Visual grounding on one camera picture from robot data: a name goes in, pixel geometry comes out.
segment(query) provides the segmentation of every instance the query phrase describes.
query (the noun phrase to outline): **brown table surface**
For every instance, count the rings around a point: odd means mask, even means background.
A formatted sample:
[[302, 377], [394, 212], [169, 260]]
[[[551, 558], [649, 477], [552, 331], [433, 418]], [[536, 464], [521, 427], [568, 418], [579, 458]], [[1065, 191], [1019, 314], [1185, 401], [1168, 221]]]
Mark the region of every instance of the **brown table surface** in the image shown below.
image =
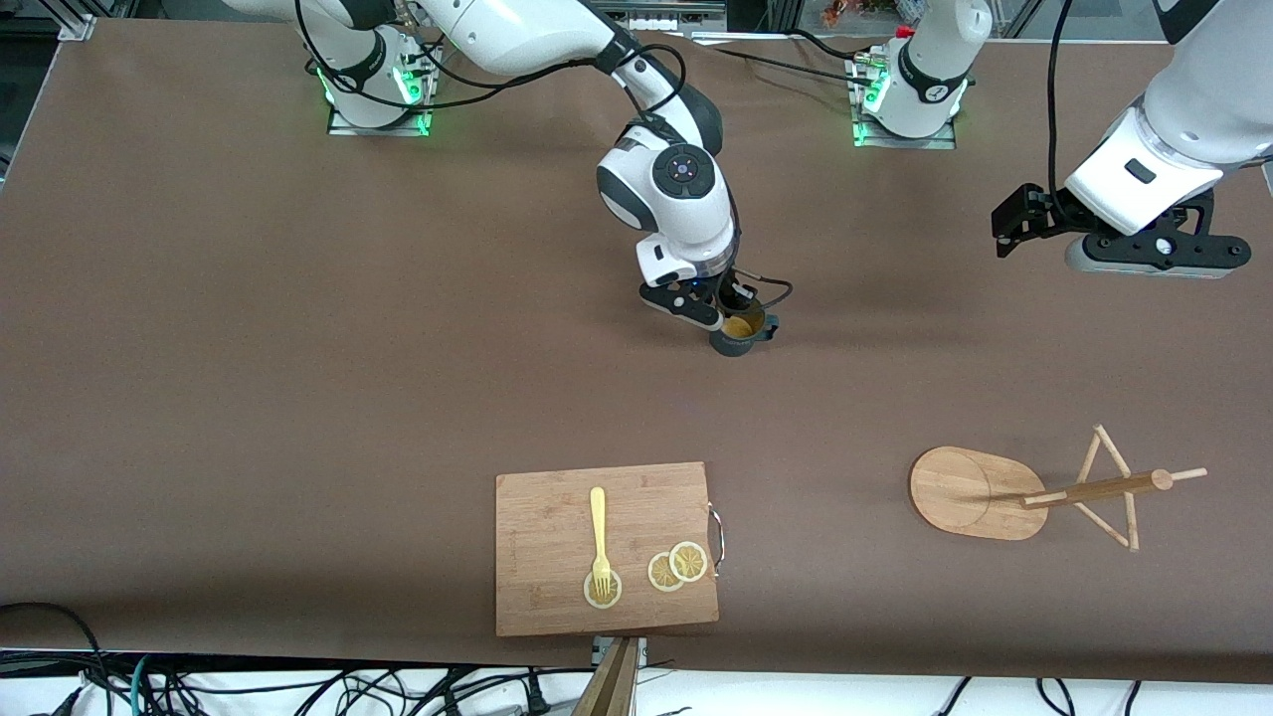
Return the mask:
[[[1220, 189], [1255, 247], [1221, 282], [1078, 274], [1066, 238], [1001, 261], [990, 209], [1045, 177], [1045, 46], [988, 46], [960, 148], [922, 153], [854, 148], [834, 80], [675, 43], [726, 117], [741, 265], [797, 284], [745, 359], [638, 301], [593, 186], [631, 108], [600, 73], [328, 138], [285, 27], [64, 45], [0, 196], [3, 599], [107, 648], [579, 664], [495, 637], [494, 476], [704, 460], [721, 622], [652, 659], [1273, 679], [1260, 176]], [[1063, 172], [1167, 57], [1063, 50]], [[1064, 484], [1096, 422], [1133, 469], [1212, 470], [1139, 502], [1139, 554], [1077, 511], [1001, 543], [908, 501], [938, 445]], [[33, 615], [0, 643], [79, 641]]]

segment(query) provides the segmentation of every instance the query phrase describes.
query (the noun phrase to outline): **wooden fork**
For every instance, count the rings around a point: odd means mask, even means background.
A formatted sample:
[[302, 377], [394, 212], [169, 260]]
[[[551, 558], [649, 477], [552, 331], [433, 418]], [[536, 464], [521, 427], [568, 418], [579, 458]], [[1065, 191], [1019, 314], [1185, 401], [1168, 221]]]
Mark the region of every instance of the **wooden fork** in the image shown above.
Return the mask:
[[606, 559], [606, 490], [592, 488], [592, 534], [597, 539], [597, 558], [592, 561], [592, 592], [610, 598], [610, 561]]

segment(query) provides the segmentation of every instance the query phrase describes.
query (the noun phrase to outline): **wooden stick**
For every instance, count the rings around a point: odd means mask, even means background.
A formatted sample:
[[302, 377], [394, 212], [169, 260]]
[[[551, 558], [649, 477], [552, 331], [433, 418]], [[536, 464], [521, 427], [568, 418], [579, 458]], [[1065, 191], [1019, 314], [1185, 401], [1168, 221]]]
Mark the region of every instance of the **wooden stick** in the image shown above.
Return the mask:
[[1193, 470], [1180, 470], [1179, 473], [1171, 473], [1171, 482], [1179, 480], [1192, 480], [1194, 478], [1206, 478], [1207, 468], [1195, 468]]
[[622, 682], [636, 678], [638, 643], [634, 637], [621, 637], [611, 642], [570, 716], [607, 715], [616, 701], [622, 702], [625, 694], [626, 705], [621, 705], [620, 708], [631, 708], [631, 685]]
[[1087, 446], [1087, 456], [1083, 457], [1083, 466], [1078, 470], [1076, 483], [1086, 483], [1087, 473], [1092, 471], [1092, 461], [1096, 460], [1096, 450], [1101, 446], [1101, 436], [1094, 434], [1092, 443]]
[[1127, 507], [1127, 548], [1132, 552], [1139, 552], [1141, 533], [1136, 529], [1136, 496], [1130, 492], [1124, 492], [1123, 506]]
[[1096, 499], [1110, 499], [1122, 497], [1125, 493], [1161, 492], [1171, 489], [1171, 473], [1166, 470], [1153, 470], [1139, 473], [1129, 478], [1110, 478], [1095, 483], [1080, 483], [1067, 487], [1063, 490], [1036, 492], [1021, 496], [1021, 506], [1026, 510], [1041, 510], [1058, 505], [1073, 505], [1076, 502], [1092, 502]]
[[1123, 547], [1130, 547], [1129, 543], [1127, 541], [1125, 536], [1118, 534], [1118, 530], [1115, 530], [1114, 527], [1111, 527], [1110, 524], [1106, 522], [1105, 520], [1101, 520], [1100, 515], [1097, 515], [1096, 512], [1092, 512], [1091, 510], [1088, 510], [1086, 505], [1083, 505], [1082, 502], [1076, 502], [1074, 507], [1078, 507], [1080, 512], [1082, 512], [1083, 515], [1087, 515], [1088, 520], [1096, 522], [1097, 527], [1105, 530], [1105, 534], [1108, 534], [1111, 538], [1114, 538], [1115, 540], [1118, 540], [1119, 544], [1122, 544]]
[[1123, 473], [1123, 476], [1124, 478], [1132, 476], [1132, 469], [1127, 466], [1127, 460], [1123, 460], [1123, 454], [1119, 452], [1116, 447], [1114, 447], [1114, 441], [1110, 440], [1110, 433], [1105, 432], [1105, 427], [1096, 426], [1094, 429], [1096, 431], [1096, 436], [1100, 437], [1101, 442], [1105, 445], [1105, 450], [1109, 450], [1110, 457], [1114, 459], [1114, 464], [1118, 465], [1118, 469], [1120, 473]]

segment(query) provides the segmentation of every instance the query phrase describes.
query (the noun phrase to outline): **wooden rod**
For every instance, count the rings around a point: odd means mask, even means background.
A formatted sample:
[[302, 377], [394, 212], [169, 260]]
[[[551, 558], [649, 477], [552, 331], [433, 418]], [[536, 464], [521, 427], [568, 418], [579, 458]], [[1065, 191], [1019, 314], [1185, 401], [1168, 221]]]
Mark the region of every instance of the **wooden rod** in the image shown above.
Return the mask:
[[1207, 468], [1194, 468], [1193, 470], [1180, 470], [1179, 473], [1171, 473], [1171, 482], [1192, 480], [1194, 478], [1206, 478]]
[[[1171, 474], [1167, 474], [1167, 480], [1171, 480]], [[1136, 526], [1136, 496], [1130, 492], [1123, 493], [1123, 506], [1127, 507], [1127, 548], [1132, 552], [1141, 552], [1141, 530]]]
[[1076, 502], [1074, 507], [1078, 507], [1080, 512], [1082, 512], [1083, 515], [1087, 515], [1088, 520], [1096, 522], [1097, 527], [1105, 530], [1105, 534], [1108, 534], [1111, 538], [1114, 538], [1115, 540], [1118, 540], [1119, 544], [1122, 544], [1123, 547], [1130, 547], [1130, 544], [1127, 541], [1125, 536], [1118, 534], [1118, 530], [1115, 530], [1114, 527], [1111, 527], [1110, 524], [1106, 522], [1105, 520], [1101, 520], [1100, 515], [1097, 515], [1096, 512], [1092, 512], [1091, 510], [1088, 510], [1086, 505], [1083, 505], [1082, 502]]
[[1087, 456], [1083, 457], [1083, 466], [1078, 470], [1076, 483], [1086, 483], [1087, 473], [1092, 471], [1092, 461], [1096, 460], [1096, 451], [1101, 447], [1101, 436], [1092, 434], [1092, 443], [1087, 446]]
[[1114, 447], [1114, 441], [1110, 440], [1110, 433], [1105, 432], [1105, 427], [1096, 426], [1092, 429], [1095, 429], [1096, 436], [1101, 438], [1101, 442], [1105, 445], [1105, 450], [1110, 451], [1110, 457], [1114, 459], [1114, 464], [1118, 465], [1118, 469], [1120, 473], [1123, 473], [1123, 476], [1124, 478], [1132, 476], [1132, 468], [1127, 466], [1127, 460], [1123, 460], [1123, 454], [1119, 452], [1116, 447]]
[[1094, 499], [1109, 499], [1120, 497], [1124, 493], [1160, 492], [1171, 489], [1171, 473], [1166, 470], [1152, 470], [1129, 478], [1111, 478], [1095, 483], [1081, 483], [1069, 485], [1063, 490], [1036, 492], [1021, 497], [1021, 506], [1026, 510], [1040, 510], [1044, 507], [1057, 507], [1059, 505], [1073, 505], [1076, 502], [1092, 502]]

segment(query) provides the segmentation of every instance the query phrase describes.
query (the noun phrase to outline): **wooden stand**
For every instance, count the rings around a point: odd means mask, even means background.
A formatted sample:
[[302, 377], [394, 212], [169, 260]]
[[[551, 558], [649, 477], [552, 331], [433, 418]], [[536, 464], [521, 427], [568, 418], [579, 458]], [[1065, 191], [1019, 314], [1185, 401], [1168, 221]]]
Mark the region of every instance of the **wooden stand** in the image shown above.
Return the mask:
[[[1090, 483], [1087, 475], [1101, 446], [1123, 476]], [[961, 447], [938, 447], [925, 452], [911, 469], [910, 497], [924, 520], [939, 530], [1006, 540], [1034, 536], [1048, 519], [1049, 507], [1072, 505], [1119, 544], [1137, 552], [1141, 549], [1141, 535], [1134, 496], [1164, 492], [1180, 480], [1206, 474], [1203, 468], [1132, 474], [1109, 433], [1096, 426], [1078, 479], [1066, 489], [1045, 490], [1030, 468], [1006, 457]], [[1085, 505], [1119, 496], [1127, 512], [1127, 536]]]
[[570, 716], [629, 716], [633, 692], [636, 689], [636, 666], [640, 662], [640, 640], [616, 638], [605, 659], [588, 679], [579, 703]]

